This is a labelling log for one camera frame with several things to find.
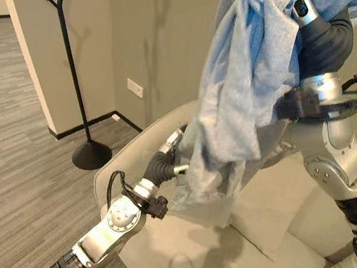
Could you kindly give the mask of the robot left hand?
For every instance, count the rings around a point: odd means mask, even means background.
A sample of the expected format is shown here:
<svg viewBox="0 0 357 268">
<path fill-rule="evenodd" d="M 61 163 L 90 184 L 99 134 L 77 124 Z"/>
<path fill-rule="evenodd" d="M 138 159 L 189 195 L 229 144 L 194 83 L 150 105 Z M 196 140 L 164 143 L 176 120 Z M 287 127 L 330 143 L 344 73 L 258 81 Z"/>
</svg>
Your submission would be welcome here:
<svg viewBox="0 0 357 268">
<path fill-rule="evenodd" d="M 143 179 L 149 180 L 151 183 L 159 187 L 161 183 L 169 181 L 177 175 L 186 173 L 189 164 L 176 165 L 176 150 L 187 128 L 186 124 L 177 128 L 154 156 L 150 159 L 145 172 L 142 176 Z"/>
</svg>

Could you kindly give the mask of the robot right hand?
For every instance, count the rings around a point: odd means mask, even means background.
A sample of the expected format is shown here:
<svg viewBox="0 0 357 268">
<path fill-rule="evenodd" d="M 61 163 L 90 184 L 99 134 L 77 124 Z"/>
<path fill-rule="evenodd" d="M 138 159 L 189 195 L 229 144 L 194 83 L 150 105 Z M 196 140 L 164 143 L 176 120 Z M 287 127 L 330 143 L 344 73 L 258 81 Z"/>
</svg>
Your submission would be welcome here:
<svg viewBox="0 0 357 268">
<path fill-rule="evenodd" d="M 299 76 L 306 79 L 335 73 L 351 54 L 354 31 L 348 8 L 330 20 L 323 19 L 311 0 L 296 0 L 293 17 L 299 24 L 302 47 L 299 54 Z"/>
</svg>

